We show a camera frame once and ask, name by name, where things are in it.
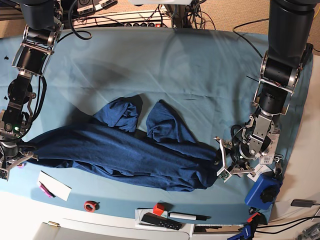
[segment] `light blue tablecloth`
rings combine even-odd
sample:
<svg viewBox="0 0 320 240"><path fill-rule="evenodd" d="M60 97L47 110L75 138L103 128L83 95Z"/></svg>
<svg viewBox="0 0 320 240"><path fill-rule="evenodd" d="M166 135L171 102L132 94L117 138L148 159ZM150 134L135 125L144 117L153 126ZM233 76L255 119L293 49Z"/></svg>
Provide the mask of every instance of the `light blue tablecloth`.
<svg viewBox="0 0 320 240"><path fill-rule="evenodd" d="M74 35L56 47L45 73L48 83L39 118L25 140L93 115L106 103L140 94L143 100L138 128L146 131L146 118L163 99L182 116L200 142L218 147L213 137L230 138L230 127L248 120L261 59L232 32L169 28L97 28L93 38ZM264 53L265 35L248 38ZM6 109L9 83L18 71L11 61L22 38L0 39L0 107ZM281 117L282 133L277 152L288 162L298 132L312 72L309 61L301 74L289 112ZM32 80L37 91L38 79ZM40 171L72 188L68 201L48 198L37 186ZM241 224L249 217L244 199L253 181L233 176L218 179L206 189L166 192L99 177L78 169L49 169L27 164L10 172L0 190L28 198L84 210L85 201L100 202L97 213L134 218L136 208L152 208L166 202L175 212L210 216L206 224ZM269 218L271 209L265 211Z"/></svg>

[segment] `white card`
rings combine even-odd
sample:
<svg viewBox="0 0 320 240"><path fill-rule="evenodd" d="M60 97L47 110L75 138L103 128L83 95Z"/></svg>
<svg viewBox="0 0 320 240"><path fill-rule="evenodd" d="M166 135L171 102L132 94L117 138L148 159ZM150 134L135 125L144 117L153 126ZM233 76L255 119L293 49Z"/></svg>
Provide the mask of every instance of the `white card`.
<svg viewBox="0 0 320 240"><path fill-rule="evenodd" d="M267 165L262 165L258 163L257 166L254 168L255 176L252 176L251 173L248 173L247 177L250 178L252 181L256 182L259 176L266 172L272 172L272 170Z"/></svg>
<svg viewBox="0 0 320 240"><path fill-rule="evenodd" d="M68 200L71 188L67 185L64 185L62 182L59 182L43 171L41 171L39 174L38 182L42 183L46 187L46 189L48 189L55 196L65 201Z"/></svg>

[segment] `cable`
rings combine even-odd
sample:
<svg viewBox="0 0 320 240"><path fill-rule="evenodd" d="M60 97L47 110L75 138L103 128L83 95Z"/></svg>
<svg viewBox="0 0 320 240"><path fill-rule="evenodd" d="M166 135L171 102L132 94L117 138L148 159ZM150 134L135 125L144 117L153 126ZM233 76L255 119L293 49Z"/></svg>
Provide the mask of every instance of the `cable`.
<svg viewBox="0 0 320 240"><path fill-rule="evenodd" d="M261 53L258 51L258 49L256 49L256 47L255 47L248 39L246 39L246 38L245 38L244 36L242 36L241 34L237 33L237 32L236 32L236 29L237 29L237 28L240 28L240 27L243 27L243 26L245 26L245 25L254 24L254 23L259 23L259 22L268 21L268 20L269 20L269 18L260 19L260 20L255 20L255 21L250 21L250 22L246 22L246 23L240 24L240 25L238 25L238 26L235 26L235 27L232 29L232 31L233 31L235 34L237 34L239 37L241 37L242 39L244 39L244 40L256 51L256 53L259 55L259 57L260 57L261 59L262 59L263 57L262 57Z"/></svg>
<svg viewBox="0 0 320 240"><path fill-rule="evenodd" d="M40 98L40 102L39 102L39 108L34 113L34 118L32 119L32 122L34 122L37 119L37 117L39 116L39 114L40 114L40 111L41 111L42 106L43 106L44 101L45 101L45 96L46 96L46 91L47 91L47 81L46 81L45 77L44 76L39 76L39 78L42 81L42 93L41 93L41 98Z"/></svg>
<svg viewBox="0 0 320 240"><path fill-rule="evenodd" d="M77 31L77 32L78 32L78 33L86 33L86 34L89 34L90 36L92 36L91 33L88 32L88 31L79 30L79 31ZM68 36L70 36L70 35L72 35L72 34L74 34L74 33L73 33L73 32L69 32L68 34L66 34L66 35L64 35L62 38L60 38L57 43L60 43L63 39L65 39L66 37L68 37Z"/></svg>
<svg viewBox="0 0 320 240"><path fill-rule="evenodd" d="M284 232L284 231L286 231L286 230L292 229L293 227L295 227L295 226L297 226L297 225L299 225L299 224L302 224L302 223L304 223L304 222L306 222L306 221L308 221L308 219L303 220L303 221L301 221L301 222L298 222L298 223L296 223L296 224L294 224L294 225L292 225L292 226L289 226L289 227L287 227L287 228L285 228L285 229L282 229L282 230L280 230L280 231L275 231L275 232L255 231L255 232L256 232L256 233L260 233L260 234L271 234L271 235L279 234L279 233L282 233L282 232Z"/></svg>
<svg viewBox="0 0 320 240"><path fill-rule="evenodd" d="M34 113L37 112L38 110L38 104L39 104L39 99L40 99L40 84L41 84L41 79L39 77L39 80L38 80L38 94L36 96L36 103L35 103L35 107L34 107Z"/></svg>
<svg viewBox="0 0 320 240"><path fill-rule="evenodd" d="M259 82L257 79L254 79L253 77L250 77L250 76L248 76L248 75L246 75L246 77L247 77L248 79L253 80L253 81Z"/></svg>
<svg viewBox="0 0 320 240"><path fill-rule="evenodd" d="M235 146L235 137L238 133L240 133L240 131L242 131L242 129L244 129L246 126L243 126L241 127L231 138L231 143L232 143L232 148L234 148L234 151L235 151L235 155L236 155L236 160L235 160L235 163L238 161L239 159L239 154L238 154L238 151L235 149L236 146Z"/></svg>
<svg viewBox="0 0 320 240"><path fill-rule="evenodd" d="M318 16L319 12L320 12L320 5L319 5L318 11L317 11L316 14L314 15L313 19L315 19L315 18Z"/></svg>
<svg viewBox="0 0 320 240"><path fill-rule="evenodd" d="M173 13L170 18L173 19L176 16L177 12L178 12L178 5L175 4L174 9L173 9Z"/></svg>
<svg viewBox="0 0 320 240"><path fill-rule="evenodd" d="M68 12L68 21L69 21L69 24L70 24L70 28L71 28L71 31L80 39L82 40L90 40L92 38L92 35L90 34L89 37L84 37L84 36L81 36L79 33L77 33L77 31L75 30L75 27L72 23L72 11L74 9L74 7L76 6L76 4L78 3L78 0L74 0L73 3L71 4L70 6L70 9L69 9L69 12Z"/></svg>
<svg viewBox="0 0 320 240"><path fill-rule="evenodd" d="M289 226L287 228L284 228L280 231L276 231L276 232L267 232L267 231L256 231L257 233L261 233L261 234L279 234L279 233L282 233L288 229L291 229L299 224L302 224L310 219L318 219L320 218L320 216L307 216L307 217L302 217L302 218L299 218L299 219L296 219L296 220L293 220L293 221L290 221L290 222L286 222L286 223L283 223L283 224L277 224L277 225L272 225L272 226L258 226L257 229L266 229L266 228L275 228L275 227L282 227L282 226L286 226L286 225L290 225L290 224L293 224L293 223L296 223L292 226Z"/></svg>
<svg viewBox="0 0 320 240"><path fill-rule="evenodd" d="M150 17L148 17L144 22L142 22L142 23L145 23L145 22L147 22L147 21L149 21L152 17L153 17L153 15L156 13L156 11L158 10L158 7L153 11L153 13L150 15Z"/></svg>
<svg viewBox="0 0 320 240"><path fill-rule="evenodd" d="M205 1L207 1L207 0L199 1L199 2L194 6L194 9L195 9L196 12L198 11L197 8L200 6L200 4L203 4Z"/></svg>
<svg viewBox="0 0 320 240"><path fill-rule="evenodd" d="M207 15L207 16L209 17L210 22L212 23L212 25L213 25L213 27L214 27L214 30L217 30L217 29L216 29L216 25L215 25L214 21L212 20L212 18L209 16L209 14L206 13L206 12L204 12L204 11L202 11L202 13L205 14L205 15Z"/></svg>
<svg viewBox="0 0 320 240"><path fill-rule="evenodd" d="M161 18L161 27L163 26L164 24L164 18L162 17L162 14L160 12L160 4L158 5L158 11L159 11L159 14L160 14L160 18Z"/></svg>
<svg viewBox="0 0 320 240"><path fill-rule="evenodd" d="M76 18L76 20L81 20L81 21L85 21L85 20L88 20L88 19L99 19L99 18L102 18L102 19L108 19L110 21L114 21L117 24L121 24L123 26L125 25L124 23L122 23L120 21L117 21L117 20L114 20L114 19L112 19L110 17L107 17L107 16L98 16L98 15L97 16L80 16L80 15L76 15L76 14L72 14L72 16L78 17L78 18Z"/></svg>
<svg viewBox="0 0 320 240"><path fill-rule="evenodd" d="M21 9L16 8L15 6L11 6L10 4L8 4L8 3L4 2L4 1L0 1L0 3L3 3L3 4L5 4L5 5L7 5L8 7L13 8L13 9L19 11L20 13L22 13Z"/></svg>

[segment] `red tape roll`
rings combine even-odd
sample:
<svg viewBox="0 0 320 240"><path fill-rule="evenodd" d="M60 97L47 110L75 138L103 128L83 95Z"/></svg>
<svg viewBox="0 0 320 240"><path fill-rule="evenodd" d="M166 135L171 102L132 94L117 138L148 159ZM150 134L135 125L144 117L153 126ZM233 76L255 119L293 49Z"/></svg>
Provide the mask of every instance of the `red tape roll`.
<svg viewBox="0 0 320 240"><path fill-rule="evenodd" d="M97 204L95 201L86 201L83 207L87 212L93 213L96 210Z"/></svg>

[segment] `blue plastic part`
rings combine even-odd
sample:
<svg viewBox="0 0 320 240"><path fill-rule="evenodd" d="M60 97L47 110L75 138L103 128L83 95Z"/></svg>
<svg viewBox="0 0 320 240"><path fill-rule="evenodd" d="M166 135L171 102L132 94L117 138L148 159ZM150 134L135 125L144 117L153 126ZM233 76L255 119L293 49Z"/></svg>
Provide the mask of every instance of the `blue plastic part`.
<svg viewBox="0 0 320 240"><path fill-rule="evenodd" d="M247 194L247 196L245 197L244 202L250 207L267 210L270 207L270 205L276 200L276 198L274 198L273 201L263 203L260 198L261 193L266 188L273 186L276 189L276 195L278 195L278 193L280 192L281 185L281 180L277 180L269 175L261 174L258 180L251 188L251 190L249 191L249 193Z"/></svg>
<svg viewBox="0 0 320 240"><path fill-rule="evenodd" d="M248 239L251 237L251 226L250 225L246 225L242 229L242 232L240 232L239 234L234 235L232 237L229 237L227 240L239 240L239 239L241 239L241 237L243 237L244 239Z"/></svg>

